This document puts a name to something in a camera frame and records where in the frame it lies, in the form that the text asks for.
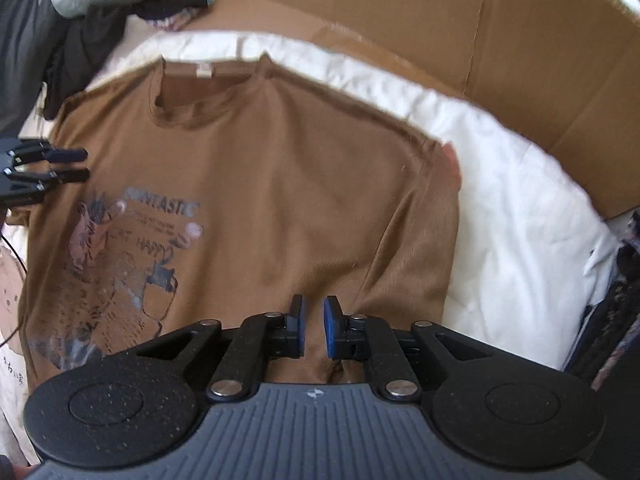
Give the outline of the black knit garment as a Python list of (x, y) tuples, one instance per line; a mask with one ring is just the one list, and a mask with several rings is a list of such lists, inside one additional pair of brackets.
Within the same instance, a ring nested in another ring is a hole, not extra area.
[(616, 279), (590, 308), (565, 367), (596, 392), (606, 416), (589, 466), (607, 479), (639, 477), (639, 213), (616, 255)]

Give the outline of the brown cardboard sheet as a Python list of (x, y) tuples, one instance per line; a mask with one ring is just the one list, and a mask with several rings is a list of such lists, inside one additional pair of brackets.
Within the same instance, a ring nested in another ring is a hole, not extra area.
[(201, 27), (311, 41), (460, 96), (608, 218), (639, 203), (639, 18), (620, 0), (216, 0)]

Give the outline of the black clothes pile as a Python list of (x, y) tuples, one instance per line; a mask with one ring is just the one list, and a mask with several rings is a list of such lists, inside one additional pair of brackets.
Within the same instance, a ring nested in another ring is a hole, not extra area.
[(131, 6), (91, 8), (83, 18), (71, 21), (44, 72), (47, 91), (42, 117), (54, 119), (67, 98), (87, 88), (124, 38), (131, 15), (157, 29), (173, 32), (213, 3), (214, 0), (144, 0)]

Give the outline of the dark grey pillow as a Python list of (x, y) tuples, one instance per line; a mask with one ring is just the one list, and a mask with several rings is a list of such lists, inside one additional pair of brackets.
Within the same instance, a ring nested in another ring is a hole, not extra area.
[(1, 0), (1, 135), (17, 136), (67, 22), (51, 0)]

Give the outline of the brown printed t-shirt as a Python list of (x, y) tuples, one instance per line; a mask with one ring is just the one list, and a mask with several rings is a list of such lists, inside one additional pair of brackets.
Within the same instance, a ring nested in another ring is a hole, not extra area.
[(405, 330), (444, 313), (459, 179), (438, 141), (274, 64), (204, 78), (156, 62), (68, 99), (50, 135), (88, 181), (14, 214), (28, 229), (21, 344), (31, 387), (203, 318), (307, 301), (303, 359), (274, 382), (352, 379), (322, 302)]

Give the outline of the cream bear print duvet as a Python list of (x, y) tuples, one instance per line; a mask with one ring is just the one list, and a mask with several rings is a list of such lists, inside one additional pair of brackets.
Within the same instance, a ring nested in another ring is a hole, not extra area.
[[(222, 62), (270, 60), (438, 141), (459, 179), (459, 225), (442, 318), (458, 332), (554, 368), (586, 307), (610, 284), (616, 238), (559, 163), (480, 108), (385, 70), (277, 35), (159, 32), (120, 47), (87, 91), (156, 62), (204, 78)], [(22, 409), (29, 391), (20, 309), (28, 229), (11, 214), (1, 247), (1, 448), (34, 460)]]

